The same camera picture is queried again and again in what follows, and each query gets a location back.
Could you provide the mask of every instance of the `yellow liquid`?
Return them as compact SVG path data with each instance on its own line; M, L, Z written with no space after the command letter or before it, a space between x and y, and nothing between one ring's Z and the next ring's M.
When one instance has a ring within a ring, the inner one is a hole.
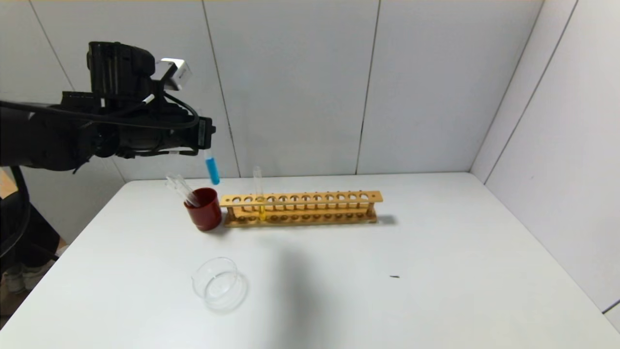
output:
M265 202L265 198L260 196L256 198L257 202ZM265 206L259 206L259 219L260 220L266 220L267 219L267 212L265 210Z

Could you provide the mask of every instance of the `glass petri dish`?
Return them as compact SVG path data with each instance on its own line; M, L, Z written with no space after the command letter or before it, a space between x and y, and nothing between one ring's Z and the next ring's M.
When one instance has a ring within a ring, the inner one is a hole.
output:
M207 307L214 310L232 310L244 299L246 282L235 263L226 257L204 262L192 275L194 293Z

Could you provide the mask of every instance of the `shoe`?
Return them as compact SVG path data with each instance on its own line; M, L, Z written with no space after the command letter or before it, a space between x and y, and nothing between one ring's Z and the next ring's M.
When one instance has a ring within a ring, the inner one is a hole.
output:
M7 269L6 274L4 274L4 280L6 281L7 290L13 294L22 293L26 290L21 263Z
M43 279L45 273L50 270L51 266L54 265L54 261L49 261L47 264L43 266L37 266L34 268L30 268L28 266L24 267L23 275L24 275L24 286L28 291L32 291L33 288Z

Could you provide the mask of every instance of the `red cup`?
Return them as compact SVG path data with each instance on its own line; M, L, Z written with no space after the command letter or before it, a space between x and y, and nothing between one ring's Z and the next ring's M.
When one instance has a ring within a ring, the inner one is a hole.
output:
M222 221L222 210L219 208L218 192L211 188L200 188L193 191L198 199L199 207L183 202L196 228L206 232L219 225Z

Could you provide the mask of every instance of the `yellow liquid test tube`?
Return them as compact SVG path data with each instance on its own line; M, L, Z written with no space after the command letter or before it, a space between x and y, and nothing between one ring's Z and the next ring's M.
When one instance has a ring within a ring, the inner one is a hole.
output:
M254 166L254 189L256 190L256 201L265 202L265 195L263 193L263 174L259 166ZM267 212L265 206L259 206L259 219L266 220Z

